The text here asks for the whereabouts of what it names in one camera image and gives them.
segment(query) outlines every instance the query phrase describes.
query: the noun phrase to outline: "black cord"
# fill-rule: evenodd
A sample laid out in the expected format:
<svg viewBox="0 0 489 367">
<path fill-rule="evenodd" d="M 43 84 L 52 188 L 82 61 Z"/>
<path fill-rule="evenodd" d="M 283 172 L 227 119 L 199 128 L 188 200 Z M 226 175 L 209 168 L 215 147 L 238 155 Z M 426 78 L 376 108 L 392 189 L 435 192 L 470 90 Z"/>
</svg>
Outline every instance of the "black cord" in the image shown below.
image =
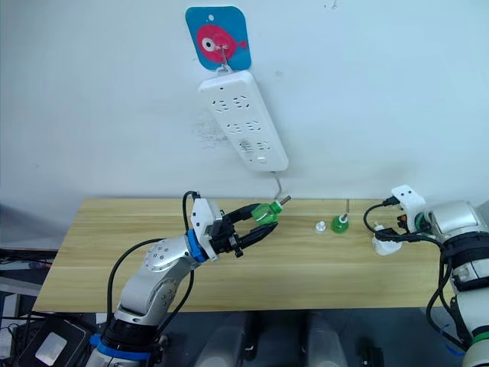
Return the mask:
<svg viewBox="0 0 489 367">
<path fill-rule="evenodd" d="M 22 260 L 22 261 L 40 262 L 41 264 L 45 264 L 45 265 L 52 265 L 53 264 L 52 262 L 48 262 L 48 261 L 45 261 L 45 260 L 40 260 L 38 258 L 29 258 L 29 257 L 26 257 L 26 256 L 8 255 L 8 256 L 5 256 L 5 258 L 16 258 L 17 260 Z"/>
<path fill-rule="evenodd" d="M 444 266 L 443 261 L 440 260 L 439 283 L 438 283 L 438 287 L 435 290 L 435 293 L 433 293 L 433 295 L 429 299 L 428 305 L 426 306 L 426 320 L 428 321 L 429 325 L 431 325 L 431 327 L 436 330 L 436 332 L 442 334 L 442 336 L 444 336 L 447 340 L 455 344 L 458 348 L 466 351 L 467 347 L 452 335 L 441 330 L 440 327 L 436 325 L 435 321 L 433 321 L 431 315 L 433 304 L 436 302 L 436 299 L 439 297 L 439 295 L 443 292 L 443 288 L 446 286 L 447 282 L 449 281 L 450 274 L 452 273 L 452 259 L 451 258 L 448 259 L 445 274 L 443 274 L 443 266 Z"/>
<path fill-rule="evenodd" d="M 369 214 L 369 213 L 370 213 L 372 210 L 374 210 L 374 209 L 376 209 L 376 208 L 382 208 L 382 207 L 384 207 L 384 206 L 385 206 L 385 205 L 384 205 L 384 203 L 381 203 L 381 204 L 375 204 L 375 205 L 371 206 L 370 208 L 368 208 L 367 210 L 365 210 L 365 213 L 364 213 L 364 224 L 365 224 L 365 226 L 368 228 L 368 230 L 369 230 L 370 232 L 372 232 L 372 233 L 375 233 L 376 231 L 375 231 L 375 229 L 374 229 L 374 228 L 372 228 L 372 227 L 371 227 L 371 225 L 370 225 L 370 224 L 368 224 L 368 221 L 367 221 L 368 214 Z"/>
<path fill-rule="evenodd" d="M 199 197 L 199 193 L 197 193 L 196 191 L 187 191 L 183 195 L 183 198 L 182 198 L 182 212 L 183 212 L 183 222 L 185 224 L 185 233 L 186 234 L 189 232 L 189 221 L 188 221 L 187 215 L 186 215 L 186 200 L 187 200 L 187 197 L 190 194 L 192 194 L 192 197 L 194 199 L 197 198 L 197 197 Z M 175 307 L 175 310 L 173 310 L 173 312 L 171 313 L 171 315 L 169 315 L 169 317 L 167 317 L 167 319 L 164 321 L 164 323 L 158 328 L 157 335 L 160 335 L 167 328 L 168 324 L 171 322 L 171 320 L 173 320 L 173 318 L 176 316 L 176 314 L 178 313 L 178 311 L 180 311 L 180 309 L 185 304 L 186 299 L 190 296 L 190 292 L 192 291 L 194 278 L 195 278 L 195 272 L 194 272 L 194 270 L 191 270 L 190 271 L 189 286 L 186 289 L 185 295 L 183 296 L 183 298 L 180 301 L 180 303 Z"/>
<path fill-rule="evenodd" d="M 167 319 L 165 320 L 165 322 L 163 323 L 163 325 L 161 325 L 158 328 L 157 335 L 160 335 L 167 328 L 168 324 L 171 322 L 171 320 L 173 320 L 173 318 L 176 316 L 176 314 L 178 313 L 178 311 L 180 311 L 180 308 L 182 308 L 183 305 L 185 304 L 186 299 L 190 296 L 190 292 L 192 291 L 193 279 L 194 279 L 194 271 L 192 270 L 192 271 L 190 271 L 189 287 L 186 289 L 185 295 L 183 296 L 183 298 L 180 301 L 180 303 L 178 304 L 178 306 L 175 307 L 175 310 L 173 310 L 173 312 L 171 313 L 171 315 L 169 315 L 169 317 L 167 317 Z"/>
<path fill-rule="evenodd" d="M 25 349 L 28 346 L 29 328 L 31 327 L 31 316 L 32 316 L 32 310 L 29 311 L 28 320 L 25 323 L 24 340 L 22 343 L 22 349 Z"/>
<path fill-rule="evenodd" d="M 124 252 L 124 254 L 121 255 L 120 258 L 115 262 L 114 266 L 112 267 L 112 270 L 110 272 L 110 275 L 108 277 L 107 281 L 107 322 L 105 323 L 104 330 L 102 332 L 102 337 L 105 335 L 105 331 L 108 328 L 108 325 L 110 324 L 111 318 L 112 318 L 112 288 L 114 284 L 114 277 L 115 277 L 115 272 L 117 271 L 119 265 L 124 261 L 125 258 L 129 256 L 134 250 L 143 247 L 145 245 L 149 245 L 150 243 L 155 243 L 158 241 L 161 241 L 162 239 L 148 239 L 146 241 L 140 242 L 137 245 L 132 246 L 129 250 Z"/>
<path fill-rule="evenodd" d="M 0 320 L 28 320 L 27 317 L 8 317 L 8 316 L 1 316 L 0 317 Z M 44 318 L 35 318 L 35 319 L 31 319 L 31 320 L 44 320 Z"/>
<path fill-rule="evenodd" d="M 196 191 L 187 191 L 184 193 L 183 198 L 182 198 L 182 213 L 183 213 L 183 224 L 185 225 L 185 234 L 189 231 L 189 219 L 186 216 L 186 198 L 192 195 L 192 197 L 195 199 L 196 197 L 199 196 L 199 193 Z"/>
</svg>

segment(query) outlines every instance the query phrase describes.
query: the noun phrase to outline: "robotic arm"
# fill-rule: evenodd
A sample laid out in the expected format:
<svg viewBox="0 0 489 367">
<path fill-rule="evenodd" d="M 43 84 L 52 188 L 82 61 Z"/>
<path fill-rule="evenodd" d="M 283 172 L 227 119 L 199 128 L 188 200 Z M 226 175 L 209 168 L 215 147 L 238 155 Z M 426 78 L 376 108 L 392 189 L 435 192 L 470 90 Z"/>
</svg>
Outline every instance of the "robotic arm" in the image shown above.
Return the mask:
<svg viewBox="0 0 489 367">
<path fill-rule="evenodd" d="M 466 201 L 455 201 L 429 207 L 425 200 L 407 185 L 392 190 L 393 196 L 384 206 L 400 204 L 405 214 L 399 216 L 399 226 L 406 234 L 393 229 L 374 231 L 380 240 L 415 242 L 431 240 L 440 247 L 441 270 L 437 292 L 426 309 L 428 321 L 437 297 L 455 321 L 460 342 L 466 350 L 463 367 L 489 365 L 489 228 L 478 211 Z M 443 287 L 451 281 L 455 296 L 450 304 L 443 297 Z"/>
<path fill-rule="evenodd" d="M 237 257 L 242 256 L 244 248 L 262 240 L 278 224 L 277 217 L 268 213 L 269 223 L 240 237 L 234 224 L 250 219 L 254 210 L 268 204 L 252 204 L 224 214 L 215 202 L 198 193 L 193 193 L 193 199 L 193 229 L 180 237 L 155 242 L 147 251 L 141 268 L 124 286 L 114 316 L 108 316 L 104 333 L 91 340 L 96 348 L 87 367 L 133 367 L 158 362 L 164 349 L 165 324 L 160 325 L 180 282 L 206 260 L 218 260 L 223 252 L 234 251 Z M 281 209 L 289 199 L 273 205 Z"/>
</svg>

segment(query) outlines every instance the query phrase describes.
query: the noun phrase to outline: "green bottle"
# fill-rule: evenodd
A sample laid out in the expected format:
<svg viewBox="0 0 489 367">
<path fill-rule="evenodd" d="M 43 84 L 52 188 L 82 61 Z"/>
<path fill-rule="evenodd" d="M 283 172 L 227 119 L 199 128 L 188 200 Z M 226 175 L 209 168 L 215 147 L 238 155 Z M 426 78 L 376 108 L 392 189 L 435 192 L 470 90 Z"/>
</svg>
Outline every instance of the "green bottle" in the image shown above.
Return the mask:
<svg viewBox="0 0 489 367">
<path fill-rule="evenodd" d="M 282 201 L 274 201 L 271 204 L 260 204 L 251 211 L 251 215 L 254 220 L 262 226 L 263 224 L 271 224 L 278 222 L 278 215 L 282 212 L 283 207 L 287 201 L 290 200 L 290 196 L 286 197 Z"/>
<path fill-rule="evenodd" d="M 348 214 L 336 216 L 331 222 L 331 230 L 336 233 L 343 233 L 348 229 L 349 225 Z"/>
</svg>

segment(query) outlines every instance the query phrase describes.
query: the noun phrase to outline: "fish sticker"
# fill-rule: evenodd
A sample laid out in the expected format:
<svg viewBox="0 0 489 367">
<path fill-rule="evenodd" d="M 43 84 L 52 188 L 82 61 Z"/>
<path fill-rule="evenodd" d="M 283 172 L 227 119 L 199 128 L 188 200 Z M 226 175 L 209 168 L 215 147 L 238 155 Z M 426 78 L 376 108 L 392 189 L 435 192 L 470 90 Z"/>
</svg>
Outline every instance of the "fish sticker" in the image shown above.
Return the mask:
<svg viewBox="0 0 489 367">
<path fill-rule="evenodd" d="M 214 24 L 203 25 L 197 31 L 197 44 L 207 59 L 214 63 L 224 63 L 222 49 L 226 60 L 230 60 L 238 47 L 246 49 L 246 41 L 237 42 L 228 32 Z"/>
<path fill-rule="evenodd" d="M 232 70 L 250 68 L 250 42 L 241 10 L 235 6 L 192 7 L 186 10 L 185 19 L 203 67 L 218 70 L 224 53 Z"/>
</svg>

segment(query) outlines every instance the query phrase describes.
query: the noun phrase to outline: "pink fish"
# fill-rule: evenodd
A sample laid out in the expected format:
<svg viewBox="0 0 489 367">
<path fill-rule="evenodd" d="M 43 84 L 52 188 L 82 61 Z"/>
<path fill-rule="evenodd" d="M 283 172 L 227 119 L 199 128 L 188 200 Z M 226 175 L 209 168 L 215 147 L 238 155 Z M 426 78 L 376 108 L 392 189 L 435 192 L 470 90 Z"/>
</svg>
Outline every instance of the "pink fish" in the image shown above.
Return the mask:
<svg viewBox="0 0 489 367">
<path fill-rule="evenodd" d="M 203 25 L 197 31 L 197 43 L 202 54 L 214 63 L 224 63 L 222 48 L 229 60 L 235 54 L 238 47 L 246 48 L 246 41 L 236 42 L 224 29 L 214 24 Z"/>
</svg>

